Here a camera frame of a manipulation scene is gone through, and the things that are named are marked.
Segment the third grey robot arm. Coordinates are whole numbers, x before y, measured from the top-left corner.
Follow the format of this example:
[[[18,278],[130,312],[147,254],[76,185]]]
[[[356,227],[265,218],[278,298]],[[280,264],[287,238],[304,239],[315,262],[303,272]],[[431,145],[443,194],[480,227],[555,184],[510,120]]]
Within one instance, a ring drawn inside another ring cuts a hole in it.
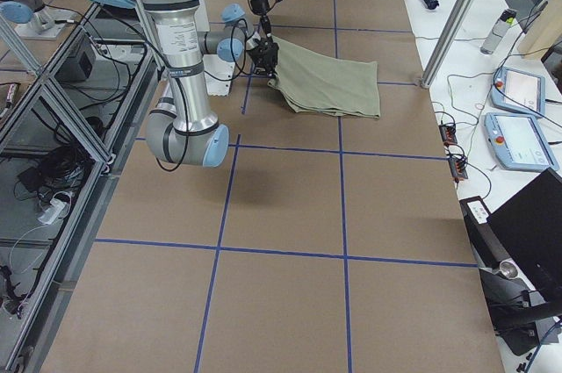
[[[76,12],[49,10],[43,0],[1,0],[1,15],[22,38],[56,39],[66,24],[75,22]]]

